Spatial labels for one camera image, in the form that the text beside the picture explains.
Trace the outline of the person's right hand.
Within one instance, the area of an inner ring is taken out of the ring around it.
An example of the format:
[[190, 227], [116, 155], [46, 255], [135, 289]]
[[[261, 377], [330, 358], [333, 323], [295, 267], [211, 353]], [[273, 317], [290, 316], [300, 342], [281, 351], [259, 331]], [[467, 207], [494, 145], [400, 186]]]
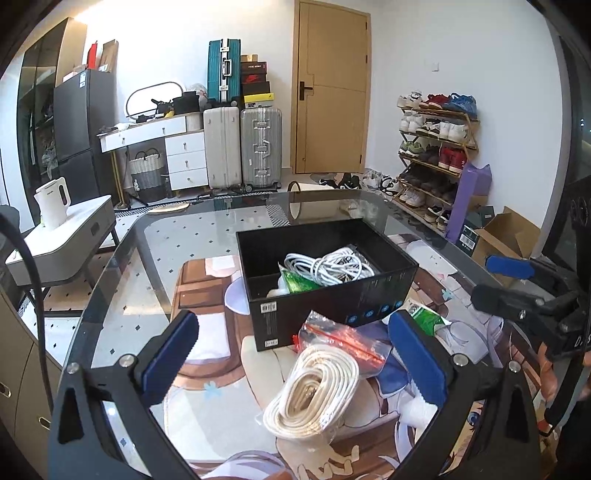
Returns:
[[[538, 349], [538, 361], [540, 365], [540, 379], [541, 379], [541, 392], [546, 403], [554, 400], [558, 390], [558, 379], [554, 373], [553, 363], [546, 357], [547, 346], [545, 343], [541, 343]], [[587, 351], [583, 359], [583, 365], [590, 367], [591, 364], [591, 352]], [[579, 401], [586, 400], [590, 397], [590, 376], [583, 387]]]

